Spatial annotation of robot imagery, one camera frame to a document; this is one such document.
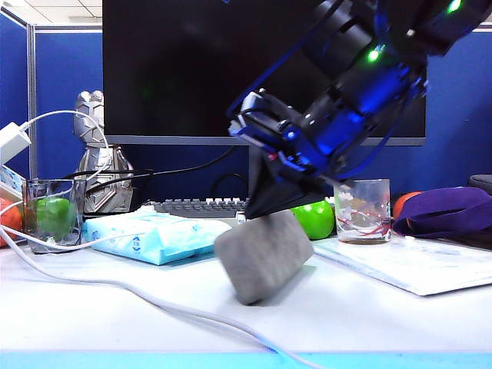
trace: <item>clear drinking glass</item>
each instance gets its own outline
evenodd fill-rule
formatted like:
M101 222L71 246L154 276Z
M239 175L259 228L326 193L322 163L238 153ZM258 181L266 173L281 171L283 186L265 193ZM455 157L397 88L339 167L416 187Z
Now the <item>clear drinking glass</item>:
M32 179L22 183L25 233L62 246L80 244L85 180ZM29 241L35 254L64 252Z
M350 244L382 244L391 236L390 180L354 181L334 189L338 239Z

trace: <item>orange fruit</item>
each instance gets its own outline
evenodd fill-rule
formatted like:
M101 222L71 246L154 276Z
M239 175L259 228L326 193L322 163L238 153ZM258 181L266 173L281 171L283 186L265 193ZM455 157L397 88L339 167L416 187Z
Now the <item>orange fruit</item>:
M12 202L6 198L0 198L0 211L7 208ZM2 214L0 217L0 224L6 225L12 229L20 231L22 229L22 214L17 206L8 210L6 213ZM7 232L10 237L16 239L17 236L12 233ZM6 246L7 242L0 236L0 247Z

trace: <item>glass with red pattern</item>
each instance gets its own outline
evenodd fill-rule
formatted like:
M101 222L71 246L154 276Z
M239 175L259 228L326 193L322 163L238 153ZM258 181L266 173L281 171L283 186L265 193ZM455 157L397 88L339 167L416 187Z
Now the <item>glass with red pattern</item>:
M391 238L390 180L354 181L334 189L338 240L383 244Z

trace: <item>purple bag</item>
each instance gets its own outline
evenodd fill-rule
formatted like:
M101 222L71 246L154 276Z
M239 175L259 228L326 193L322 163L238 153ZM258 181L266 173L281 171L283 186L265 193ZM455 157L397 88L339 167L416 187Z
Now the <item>purple bag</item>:
M393 229L419 238L479 239L492 245L492 196L481 188L442 188L409 198Z

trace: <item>silver figurine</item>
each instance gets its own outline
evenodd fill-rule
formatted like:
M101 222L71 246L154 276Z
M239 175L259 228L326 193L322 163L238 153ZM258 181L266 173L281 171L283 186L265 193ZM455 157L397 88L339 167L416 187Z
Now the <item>silver figurine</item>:
M83 91L78 94L76 111L90 115L95 119L104 131L104 95L101 91L89 93ZM94 127L94 124L86 117L74 117L74 135L77 135L86 144L84 156L78 165L78 171L97 171L111 160L107 170L132 170L133 167L123 155L120 146L109 145L109 150L105 147L101 132ZM131 196L133 188L131 180L120 181L109 184L95 192L89 190L96 185L107 181L128 177L130 174L99 174L86 184L86 196L84 213L125 213L130 210ZM79 179L88 178L89 175L78 177Z

